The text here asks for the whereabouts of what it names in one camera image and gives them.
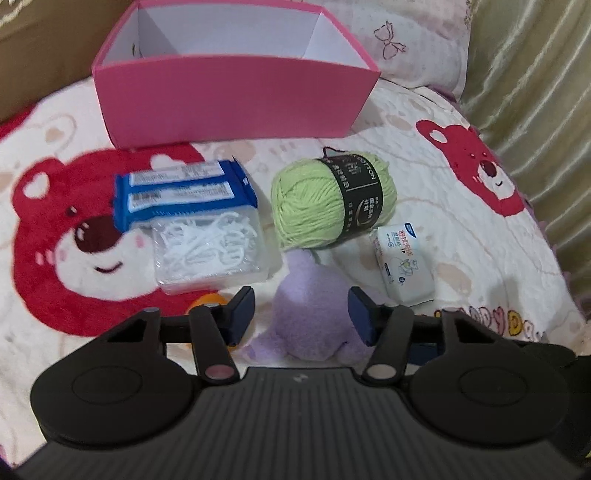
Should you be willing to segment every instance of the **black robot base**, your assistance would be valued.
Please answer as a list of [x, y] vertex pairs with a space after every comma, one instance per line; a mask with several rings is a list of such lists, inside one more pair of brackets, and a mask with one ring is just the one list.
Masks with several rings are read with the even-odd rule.
[[[13, 480], [574, 480], [589, 452], [591, 359], [514, 342], [462, 313], [375, 305], [349, 314], [375, 345], [349, 368], [250, 368], [227, 345], [254, 314], [244, 287], [187, 316], [146, 309], [33, 385], [48, 443]], [[192, 343], [197, 375], [166, 357]], [[405, 375], [414, 345], [433, 358]]]

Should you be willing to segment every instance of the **open pink box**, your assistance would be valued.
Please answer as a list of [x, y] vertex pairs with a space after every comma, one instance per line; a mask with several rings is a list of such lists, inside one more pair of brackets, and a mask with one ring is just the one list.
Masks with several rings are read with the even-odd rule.
[[137, 0], [92, 66], [118, 148], [344, 137], [379, 77], [322, 7], [285, 0]]

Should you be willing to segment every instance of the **beige curtain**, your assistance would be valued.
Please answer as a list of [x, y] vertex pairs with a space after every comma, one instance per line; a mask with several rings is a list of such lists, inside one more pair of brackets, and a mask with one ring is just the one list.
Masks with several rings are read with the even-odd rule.
[[467, 0], [460, 104], [502, 159], [591, 314], [591, 0]]

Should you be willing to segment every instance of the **bow print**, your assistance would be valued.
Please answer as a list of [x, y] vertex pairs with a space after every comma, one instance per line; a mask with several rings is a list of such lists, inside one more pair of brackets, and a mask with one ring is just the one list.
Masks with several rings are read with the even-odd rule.
[[382, 52], [384, 60], [394, 58], [398, 52], [406, 52], [406, 45], [392, 41], [394, 39], [394, 28], [390, 22], [387, 21], [384, 25], [374, 30], [374, 35], [379, 41], [384, 42], [384, 50]]

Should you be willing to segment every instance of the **purple plush toy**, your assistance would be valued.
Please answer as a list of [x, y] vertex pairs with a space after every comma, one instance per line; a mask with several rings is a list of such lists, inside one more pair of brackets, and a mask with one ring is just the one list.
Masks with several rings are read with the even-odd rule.
[[[347, 309], [352, 283], [338, 271], [318, 265], [309, 250], [290, 250], [285, 257], [290, 273], [273, 298], [271, 326], [243, 354], [263, 363], [288, 354], [314, 361], [335, 355], [343, 365], [367, 358], [372, 348], [357, 335]], [[377, 303], [387, 301], [379, 294], [371, 296]]]

